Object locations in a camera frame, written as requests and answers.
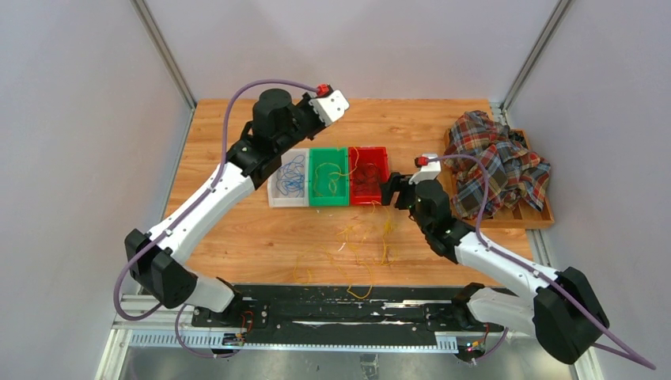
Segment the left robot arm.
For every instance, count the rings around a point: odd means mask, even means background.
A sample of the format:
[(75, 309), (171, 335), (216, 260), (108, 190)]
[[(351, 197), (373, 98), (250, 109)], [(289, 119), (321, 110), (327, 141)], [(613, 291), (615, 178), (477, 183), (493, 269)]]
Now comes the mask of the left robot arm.
[[(126, 275), (148, 291), (159, 306), (198, 306), (211, 310), (224, 327), (235, 326), (242, 305), (223, 279), (197, 274), (186, 263), (205, 235), (236, 204), (254, 193), (279, 168), (282, 156), (344, 116), (350, 105), (330, 85), (311, 87), (291, 81), (267, 81), (252, 106), (252, 116), (233, 145), (224, 145), (221, 161), (210, 177), (170, 216), (124, 239)], [(305, 92), (299, 101), (284, 88)]]

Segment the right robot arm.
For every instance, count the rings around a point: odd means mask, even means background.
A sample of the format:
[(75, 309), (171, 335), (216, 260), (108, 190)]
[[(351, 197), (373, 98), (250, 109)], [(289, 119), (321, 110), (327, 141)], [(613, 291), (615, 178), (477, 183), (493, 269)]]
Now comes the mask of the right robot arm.
[(491, 241), (452, 215), (438, 180), (414, 184), (410, 176), (394, 172), (380, 188), (382, 205), (407, 210), (434, 253), (506, 287), (501, 292), (469, 284), (453, 299), (452, 317), (459, 328), (500, 325), (535, 338), (554, 359), (573, 364), (609, 327), (584, 273), (534, 263)]

